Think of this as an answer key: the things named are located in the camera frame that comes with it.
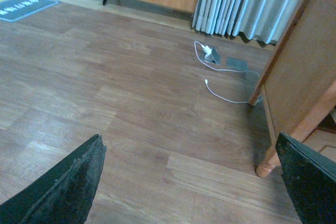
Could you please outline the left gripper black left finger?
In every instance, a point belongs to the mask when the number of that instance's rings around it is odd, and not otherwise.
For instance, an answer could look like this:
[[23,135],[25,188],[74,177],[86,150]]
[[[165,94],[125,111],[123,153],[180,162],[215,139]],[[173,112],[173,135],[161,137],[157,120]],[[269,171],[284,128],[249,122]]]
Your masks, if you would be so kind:
[[1,223],[85,223],[100,182],[106,146],[92,136],[1,204]]

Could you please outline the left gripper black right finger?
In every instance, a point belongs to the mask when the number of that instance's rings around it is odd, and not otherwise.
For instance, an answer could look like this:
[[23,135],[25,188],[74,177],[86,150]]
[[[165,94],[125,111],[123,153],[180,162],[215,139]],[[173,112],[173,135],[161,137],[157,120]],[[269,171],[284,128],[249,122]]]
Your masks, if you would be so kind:
[[284,132],[275,147],[301,222],[335,223],[335,162]]

